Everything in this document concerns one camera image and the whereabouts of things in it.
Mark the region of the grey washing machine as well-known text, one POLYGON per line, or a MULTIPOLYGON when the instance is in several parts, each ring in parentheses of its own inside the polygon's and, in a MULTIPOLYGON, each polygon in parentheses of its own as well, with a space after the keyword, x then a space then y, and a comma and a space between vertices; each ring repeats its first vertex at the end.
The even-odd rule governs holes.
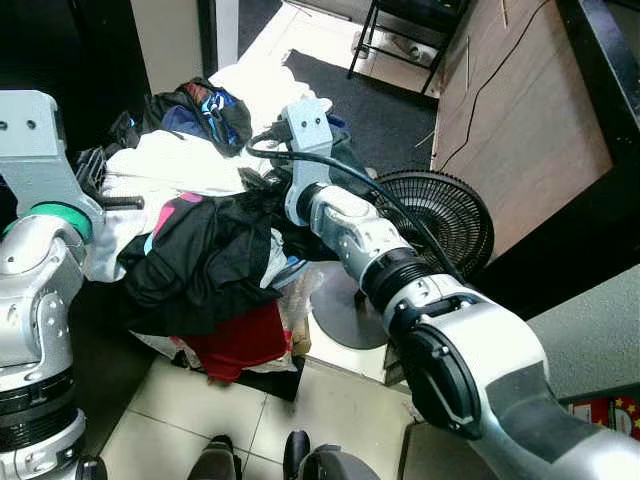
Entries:
MULTIPOLYGON (((579 394, 563 399, 562 404, 570 411, 568 404, 571 402, 608 396, 631 396, 640 401, 640 385, 579 394)), ((632 439, 621 431, 603 428, 591 422, 589 424, 589 433, 584 438, 577 439, 576 444, 568 449, 566 457, 557 461, 557 468, 564 471, 564 476, 589 480, 640 480, 639 440, 632 439)))

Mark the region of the white crumpled cloth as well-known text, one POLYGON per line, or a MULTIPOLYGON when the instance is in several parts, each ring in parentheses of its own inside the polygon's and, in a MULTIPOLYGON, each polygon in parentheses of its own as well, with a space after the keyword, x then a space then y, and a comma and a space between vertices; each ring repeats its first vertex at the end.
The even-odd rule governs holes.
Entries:
POLYGON ((283 65, 234 64, 212 74, 209 82, 237 97, 250 111, 251 133, 265 132, 287 105, 301 99, 319 99, 329 113, 333 101, 317 95, 310 84, 297 81, 283 65))

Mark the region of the dark garment with blue print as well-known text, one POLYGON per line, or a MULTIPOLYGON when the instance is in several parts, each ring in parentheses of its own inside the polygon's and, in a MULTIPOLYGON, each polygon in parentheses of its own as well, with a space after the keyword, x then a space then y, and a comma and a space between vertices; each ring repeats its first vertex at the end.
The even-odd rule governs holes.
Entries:
POLYGON ((252 137, 250 110, 244 102, 202 78, 148 97, 136 128, 140 133, 192 134, 212 143, 224 157, 241 154, 252 137))

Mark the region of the white garment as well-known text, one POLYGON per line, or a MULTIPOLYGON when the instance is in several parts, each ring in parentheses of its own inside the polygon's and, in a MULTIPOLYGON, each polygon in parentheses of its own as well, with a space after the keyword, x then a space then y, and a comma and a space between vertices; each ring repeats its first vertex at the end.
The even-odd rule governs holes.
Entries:
POLYGON ((204 196, 243 192, 241 168, 265 173, 270 163, 248 154, 225 157, 214 143, 193 134, 169 131, 142 134, 137 147, 115 152, 105 161, 100 195, 141 197, 143 207, 104 212, 104 230, 93 233, 87 247, 82 264, 84 278, 118 282, 125 275, 119 253, 134 238, 148 236, 154 230, 165 202, 187 192, 204 196))

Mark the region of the black garment with pink trim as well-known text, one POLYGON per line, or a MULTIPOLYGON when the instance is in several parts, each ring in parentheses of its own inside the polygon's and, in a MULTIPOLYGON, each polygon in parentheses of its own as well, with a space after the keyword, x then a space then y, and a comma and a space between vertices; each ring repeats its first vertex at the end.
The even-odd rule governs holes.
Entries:
POLYGON ((166 202, 151 232, 119 253, 125 274, 113 287, 115 319, 129 332, 187 337, 279 300, 280 202, 262 191, 166 202))

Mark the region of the black floor mat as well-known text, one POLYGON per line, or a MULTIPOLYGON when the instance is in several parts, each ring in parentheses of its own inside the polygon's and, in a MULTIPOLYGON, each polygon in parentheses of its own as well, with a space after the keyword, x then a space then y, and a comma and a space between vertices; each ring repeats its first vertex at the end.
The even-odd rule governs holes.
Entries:
POLYGON ((321 99, 333 101, 332 113, 348 125, 357 159, 379 173, 430 168, 436 101, 379 79, 347 76, 346 69, 302 52, 292 51, 284 65, 321 99))

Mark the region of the brown wooden cabinet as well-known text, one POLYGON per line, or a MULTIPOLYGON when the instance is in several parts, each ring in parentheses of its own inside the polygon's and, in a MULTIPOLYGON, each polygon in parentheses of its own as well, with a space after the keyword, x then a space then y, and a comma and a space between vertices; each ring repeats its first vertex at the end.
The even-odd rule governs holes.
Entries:
POLYGON ((439 87, 431 166, 483 197, 494 259, 612 169, 556 0, 472 0, 439 87))

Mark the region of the clear plastic laundry bag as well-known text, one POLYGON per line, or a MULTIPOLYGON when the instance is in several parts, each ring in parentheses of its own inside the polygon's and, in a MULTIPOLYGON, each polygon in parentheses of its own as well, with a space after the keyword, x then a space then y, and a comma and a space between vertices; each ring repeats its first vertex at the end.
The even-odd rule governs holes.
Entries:
MULTIPOLYGON (((310 326, 308 321, 311 319, 312 305, 308 300, 308 294, 312 293, 315 289, 316 276, 314 270, 311 268, 305 268, 302 270, 300 276, 297 279, 292 280, 288 284, 285 284, 282 288, 282 296, 276 298, 276 300, 270 302, 276 302, 279 307, 280 315, 285 326, 288 326, 292 332, 292 364, 296 367, 293 372, 243 372, 241 378, 233 383, 250 383, 250 380, 257 379, 259 376, 266 376, 271 380, 275 378, 283 378, 287 374, 301 374, 303 370, 302 361, 305 360, 305 356, 310 352, 312 346, 312 339, 310 335, 310 326)), ((198 367, 198 361, 195 355, 189 351, 186 344, 182 342, 182 335, 150 335, 132 332, 133 338, 141 340, 145 346, 155 349, 161 356, 168 358, 170 361, 174 361, 183 369, 193 370, 205 374, 205 371, 198 367)), ((216 383, 216 381, 207 381, 211 384, 225 385, 223 383, 216 383)))

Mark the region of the red garment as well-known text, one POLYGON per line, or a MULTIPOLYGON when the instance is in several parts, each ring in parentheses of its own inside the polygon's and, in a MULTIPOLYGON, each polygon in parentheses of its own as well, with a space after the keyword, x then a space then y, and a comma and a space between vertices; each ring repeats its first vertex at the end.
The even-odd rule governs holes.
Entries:
POLYGON ((233 383, 243 372, 293 372, 292 332, 276 302, 216 325, 215 332, 183 335, 198 367, 216 383, 233 383))

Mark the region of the black round fan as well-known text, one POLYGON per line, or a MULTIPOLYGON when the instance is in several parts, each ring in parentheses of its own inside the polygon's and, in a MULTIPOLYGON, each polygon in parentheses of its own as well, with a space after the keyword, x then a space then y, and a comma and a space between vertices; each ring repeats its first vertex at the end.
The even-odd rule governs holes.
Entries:
POLYGON ((378 192, 370 201, 401 236, 428 261, 434 273, 443 273, 438 256, 430 251, 428 242, 412 219, 428 228, 442 247, 444 255, 461 274, 463 282, 471 282, 489 264, 495 233, 492 216, 479 193, 461 179, 442 172, 403 170, 381 175, 381 187, 396 196, 406 206, 402 214, 378 192))

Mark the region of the red star sticker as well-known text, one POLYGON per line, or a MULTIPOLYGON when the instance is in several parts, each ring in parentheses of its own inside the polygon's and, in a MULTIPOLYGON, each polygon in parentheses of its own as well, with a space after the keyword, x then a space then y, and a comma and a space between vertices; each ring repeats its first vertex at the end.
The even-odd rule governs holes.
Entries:
POLYGON ((631 396, 608 396, 568 404, 570 412, 579 419, 591 422, 640 440, 640 404, 631 396))

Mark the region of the black robot left foot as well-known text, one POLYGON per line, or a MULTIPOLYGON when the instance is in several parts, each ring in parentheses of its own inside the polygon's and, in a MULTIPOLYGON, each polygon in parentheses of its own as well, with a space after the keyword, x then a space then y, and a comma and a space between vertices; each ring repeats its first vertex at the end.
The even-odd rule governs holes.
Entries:
POLYGON ((228 435, 214 436, 202 449, 186 480, 243 480, 243 461, 228 435))

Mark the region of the black robot foot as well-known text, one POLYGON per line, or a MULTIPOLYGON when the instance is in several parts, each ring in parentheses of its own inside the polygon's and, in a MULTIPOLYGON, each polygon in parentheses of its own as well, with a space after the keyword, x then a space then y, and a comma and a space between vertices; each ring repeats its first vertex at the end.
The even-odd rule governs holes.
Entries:
POLYGON ((202 449, 186 480, 243 480, 243 461, 228 435, 214 436, 202 449))
POLYGON ((311 445, 305 430, 294 430, 285 439, 285 480, 381 480, 372 468, 339 445, 311 445))

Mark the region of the black robot right foot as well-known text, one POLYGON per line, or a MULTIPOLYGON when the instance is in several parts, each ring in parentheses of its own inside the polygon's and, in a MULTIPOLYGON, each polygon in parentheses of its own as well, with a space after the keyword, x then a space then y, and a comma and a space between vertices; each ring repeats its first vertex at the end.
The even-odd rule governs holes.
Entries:
POLYGON ((285 439, 285 480, 381 480, 372 468, 339 445, 311 445, 305 430, 294 430, 285 439))

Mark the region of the black metal frame stand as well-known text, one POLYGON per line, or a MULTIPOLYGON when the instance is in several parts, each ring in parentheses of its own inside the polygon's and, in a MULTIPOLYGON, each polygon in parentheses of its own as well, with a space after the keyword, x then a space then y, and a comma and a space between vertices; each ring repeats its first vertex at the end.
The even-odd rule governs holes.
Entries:
POLYGON ((439 76, 445 52, 452 45, 454 37, 460 31, 463 14, 470 10, 474 0, 371 0, 370 8, 367 9, 364 23, 360 35, 357 37, 356 45, 353 46, 353 56, 351 64, 346 72, 349 79, 355 73, 357 60, 367 58, 370 52, 380 52, 390 56, 390 58, 403 61, 428 70, 428 78, 422 83, 421 95, 428 96, 431 84, 439 76), (416 38, 411 33, 399 31, 390 27, 380 27, 380 14, 388 14, 411 26, 425 29, 431 33, 430 38, 416 38), (404 38, 404 40, 415 42, 417 45, 431 49, 434 54, 429 56, 428 61, 413 60, 408 54, 398 54, 385 49, 385 47, 374 44, 376 32, 383 31, 393 37, 404 38))

